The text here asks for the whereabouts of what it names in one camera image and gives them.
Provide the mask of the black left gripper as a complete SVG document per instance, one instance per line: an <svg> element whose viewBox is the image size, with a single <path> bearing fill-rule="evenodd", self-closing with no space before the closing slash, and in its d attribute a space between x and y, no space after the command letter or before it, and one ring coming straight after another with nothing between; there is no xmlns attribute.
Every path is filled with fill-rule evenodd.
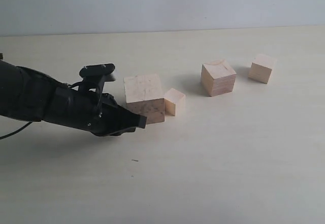
<svg viewBox="0 0 325 224"><path fill-rule="evenodd" d="M88 131L98 137L120 136L146 127L147 117L117 105L103 93L105 81L81 81L57 87L43 116L45 122Z"/></svg>

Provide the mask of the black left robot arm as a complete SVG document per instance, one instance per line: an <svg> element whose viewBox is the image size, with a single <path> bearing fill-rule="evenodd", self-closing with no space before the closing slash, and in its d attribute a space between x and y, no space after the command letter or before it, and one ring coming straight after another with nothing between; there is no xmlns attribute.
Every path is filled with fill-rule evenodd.
<svg viewBox="0 0 325 224"><path fill-rule="evenodd" d="M112 63L83 67L82 81L61 83L26 67L1 61L1 115L33 122L45 121L90 132L95 136L120 136L145 128L147 118L120 106L106 82L115 80Z"/></svg>

